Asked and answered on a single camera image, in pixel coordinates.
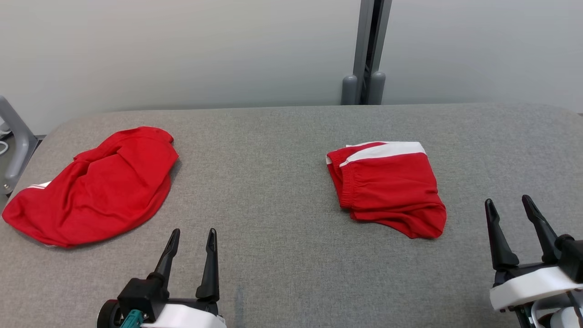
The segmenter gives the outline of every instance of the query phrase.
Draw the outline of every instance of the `folded red shorts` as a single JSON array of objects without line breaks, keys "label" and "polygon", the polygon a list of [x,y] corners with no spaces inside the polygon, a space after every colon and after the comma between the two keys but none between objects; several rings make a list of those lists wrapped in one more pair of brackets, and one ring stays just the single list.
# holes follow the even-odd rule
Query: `folded red shorts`
[{"label": "folded red shorts", "polygon": [[178,159],[159,128],[116,132],[75,156],[55,179],[20,191],[2,217],[49,246],[73,247],[127,232],[150,219],[170,191]]},{"label": "folded red shorts", "polygon": [[447,213],[418,142],[366,142],[326,158],[340,206],[357,221],[388,225],[410,238],[437,238]]}]

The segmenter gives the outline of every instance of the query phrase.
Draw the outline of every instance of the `red shorts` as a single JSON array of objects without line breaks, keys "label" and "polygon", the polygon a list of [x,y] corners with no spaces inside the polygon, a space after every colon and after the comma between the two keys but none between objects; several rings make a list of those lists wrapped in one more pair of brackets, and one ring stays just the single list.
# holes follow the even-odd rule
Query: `red shorts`
[{"label": "red shorts", "polygon": [[418,142],[367,142],[330,152],[340,207],[357,221],[388,225],[410,238],[437,238],[447,213]]}]

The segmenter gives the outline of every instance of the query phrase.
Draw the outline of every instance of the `gray table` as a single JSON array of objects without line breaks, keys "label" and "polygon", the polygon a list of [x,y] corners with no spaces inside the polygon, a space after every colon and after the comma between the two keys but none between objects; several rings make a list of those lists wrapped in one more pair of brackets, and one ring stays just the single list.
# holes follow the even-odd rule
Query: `gray table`
[{"label": "gray table", "polygon": [[[72,250],[0,222],[0,327],[94,327],[105,300],[153,270],[173,228],[182,236],[169,290],[194,296],[211,227],[229,327],[518,327],[514,314],[489,304],[484,200],[496,202],[524,262],[542,252],[523,194],[557,233],[583,238],[583,118],[531,104],[99,114],[52,132],[15,192],[140,125],[167,130],[180,155],[160,211],[134,231]],[[374,140],[423,144],[448,209],[439,239],[359,224],[339,208],[325,154]]]}]

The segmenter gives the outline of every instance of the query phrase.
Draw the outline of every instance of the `cable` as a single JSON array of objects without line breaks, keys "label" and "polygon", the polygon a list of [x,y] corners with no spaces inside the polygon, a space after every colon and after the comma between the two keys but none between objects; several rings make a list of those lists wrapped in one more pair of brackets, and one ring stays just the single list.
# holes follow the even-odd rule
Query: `cable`
[{"label": "cable", "polygon": [[569,297],[569,301],[571,301],[573,308],[575,308],[575,314],[577,315],[577,318],[579,318],[579,327],[583,328],[583,315],[581,315],[581,308],[579,307],[579,303],[571,291],[567,292],[567,296]]},{"label": "cable", "polygon": [[4,149],[0,151],[0,155],[3,155],[8,150],[8,144],[0,141],[0,145],[4,145]]}]

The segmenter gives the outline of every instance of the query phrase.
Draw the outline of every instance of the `metal bracket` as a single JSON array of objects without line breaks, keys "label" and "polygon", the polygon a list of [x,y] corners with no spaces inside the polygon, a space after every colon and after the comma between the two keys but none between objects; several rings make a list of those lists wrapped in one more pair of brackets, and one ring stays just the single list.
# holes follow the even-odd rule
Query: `metal bracket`
[{"label": "metal bracket", "polygon": [[3,96],[0,96],[0,117],[12,130],[16,144],[14,155],[4,173],[2,192],[8,195],[14,190],[24,168],[32,157],[38,145],[38,139]]}]

